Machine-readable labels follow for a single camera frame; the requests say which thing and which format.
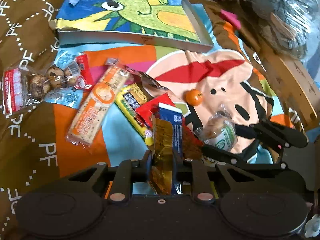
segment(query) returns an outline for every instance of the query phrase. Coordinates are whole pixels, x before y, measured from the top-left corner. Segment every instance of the colorful cartoon blanket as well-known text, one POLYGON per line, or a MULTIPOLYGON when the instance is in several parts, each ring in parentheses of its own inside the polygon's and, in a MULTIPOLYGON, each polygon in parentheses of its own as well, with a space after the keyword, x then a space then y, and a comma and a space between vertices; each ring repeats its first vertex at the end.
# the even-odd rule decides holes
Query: colorful cartoon blanket
MULTIPOLYGON (((15 64, 35 69, 45 67, 54 60, 59 45, 49 30, 48 20, 51 17, 48 12, 53 18, 62 0, 16 0, 19 2, 16 4, 13 1, 0 1, 0 24, 8 25, 0 37, 0 71, 15 64)), ((240 124, 271 117, 272 121, 291 126, 289 116, 284 114, 278 97, 263 76, 265 72, 258 55, 235 35, 236 29, 244 34, 241 22, 213 2, 211 5, 193 6, 215 44, 214 49, 206 54, 134 44, 87 44, 63 47, 60 52, 68 51, 72 57, 85 51, 95 76, 103 72, 105 59, 114 57, 132 68, 149 73, 177 96, 182 90, 199 88, 206 100, 200 107, 189 107, 190 114, 186 120, 193 128, 205 125, 210 112, 221 102, 240 124)), ((86 94, 81 92, 77 96, 83 100, 86 94)), ((42 102, 10 118, 0 115, 2 239, 19 238, 15 208, 26 192, 97 162, 118 165, 124 159, 140 158, 147 149, 115 104, 104 119, 92 148, 87 150, 67 143, 64 137, 76 111, 62 104, 42 102)), ((270 162, 269 157, 259 160, 259 154, 256 155, 258 143, 240 139, 236 152, 245 160, 270 162)), ((258 152, 268 155, 261 147, 258 147, 258 152)), ((136 184, 134 192, 148 190, 145 184, 136 184)))

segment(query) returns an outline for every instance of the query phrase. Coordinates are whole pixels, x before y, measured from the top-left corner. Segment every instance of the orange snack wrapper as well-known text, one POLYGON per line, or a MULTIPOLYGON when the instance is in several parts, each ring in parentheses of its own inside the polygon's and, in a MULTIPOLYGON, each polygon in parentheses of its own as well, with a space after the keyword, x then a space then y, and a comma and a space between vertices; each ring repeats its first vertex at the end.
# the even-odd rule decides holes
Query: orange snack wrapper
POLYGON ((90 146, 104 116, 128 77, 128 71, 119 65, 110 64, 73 119, 66 135, 68 141, 75 145, 90 146))

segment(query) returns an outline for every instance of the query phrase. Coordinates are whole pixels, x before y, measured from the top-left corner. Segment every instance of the pink cloth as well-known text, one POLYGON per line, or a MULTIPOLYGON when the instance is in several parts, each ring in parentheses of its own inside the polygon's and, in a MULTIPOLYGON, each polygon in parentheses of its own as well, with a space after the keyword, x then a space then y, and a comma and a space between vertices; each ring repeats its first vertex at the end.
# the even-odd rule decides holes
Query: pink cloth
POLYGON ((220 17, 221 19, 231 23, 237 30, 241 29, 241 23, 236 14, 221 9, 220 17))

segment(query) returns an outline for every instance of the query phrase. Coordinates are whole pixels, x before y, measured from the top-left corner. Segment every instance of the small orange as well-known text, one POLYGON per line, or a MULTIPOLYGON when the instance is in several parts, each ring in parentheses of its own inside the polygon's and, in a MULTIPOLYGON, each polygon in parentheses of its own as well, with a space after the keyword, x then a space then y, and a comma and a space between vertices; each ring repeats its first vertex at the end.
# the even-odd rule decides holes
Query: small orange
POLYGON ((198 106, 202 103, 202 93, 197 89, 192 89, 186 93, 186 101, 191 106, 198 106))

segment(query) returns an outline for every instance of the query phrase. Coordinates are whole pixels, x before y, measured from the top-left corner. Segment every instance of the silver tray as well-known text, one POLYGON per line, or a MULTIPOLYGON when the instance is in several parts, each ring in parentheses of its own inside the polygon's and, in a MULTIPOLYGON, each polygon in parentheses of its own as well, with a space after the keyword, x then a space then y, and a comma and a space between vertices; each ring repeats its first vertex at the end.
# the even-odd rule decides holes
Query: silver tray
POLYGON ((193 25, 196 34, 198 35, 200 41, 199 43, 151 34, 132 32, 58 29, 60 44, 135 43, 172 47, 196 52, 208 52, 213 48, 213 42, 201 19, 193 10, 188 0, 181 0, 181 5, 191 24, 193 25))

